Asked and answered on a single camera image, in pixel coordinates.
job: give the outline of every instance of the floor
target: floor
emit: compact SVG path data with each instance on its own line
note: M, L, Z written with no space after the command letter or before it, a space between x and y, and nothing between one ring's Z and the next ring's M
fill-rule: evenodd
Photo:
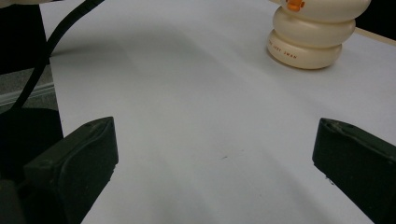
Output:
M0 113L10 109L18 98L33 69L0 75ZM58 110L50 65L46 67L35 90L24 107Z

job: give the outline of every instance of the white tabletop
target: white tabletop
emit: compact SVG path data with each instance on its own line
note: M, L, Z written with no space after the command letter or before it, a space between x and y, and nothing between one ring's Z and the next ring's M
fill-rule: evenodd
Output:
M47 32L80 1L41 6ZM266 0L107 0L51 61L64 134L113 116L120 163L83 223L368 224L312 162L318 121L396 144L396 48L361 35L304 71Z

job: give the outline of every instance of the orange beak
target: orange beak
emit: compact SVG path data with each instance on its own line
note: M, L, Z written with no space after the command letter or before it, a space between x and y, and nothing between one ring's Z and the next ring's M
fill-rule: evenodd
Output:
M300 11L300 8L304 6L303 0L288 0L288 9L291 11Z

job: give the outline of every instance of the white table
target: white table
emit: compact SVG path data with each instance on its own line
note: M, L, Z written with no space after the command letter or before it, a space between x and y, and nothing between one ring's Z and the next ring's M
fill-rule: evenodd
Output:
M80 1L42 5L47 32ZM64 134L113 116L120 163L83 223L372 223L311 160L320 118L396 144L396 48L304 71L266 0L107 0L51 58Z

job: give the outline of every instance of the black cable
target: black cable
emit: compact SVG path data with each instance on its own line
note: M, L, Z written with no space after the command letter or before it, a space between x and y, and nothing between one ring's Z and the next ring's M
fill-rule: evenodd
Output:
M64 34L70 29L70 27L73 26L74 23L76 23L76 21L81 19L104 1L105 0L85 0L58 24L52 35L49 37L49 40L47 41L43 51L41 52L32 75L30 76L25 87L23 88L21 95L18 97L12 108L23 107L24 103L29 98L29 95L32 93L35 85L43 74L44 68L47 65L47 61L56 45L61 40L62 36L64 36Z

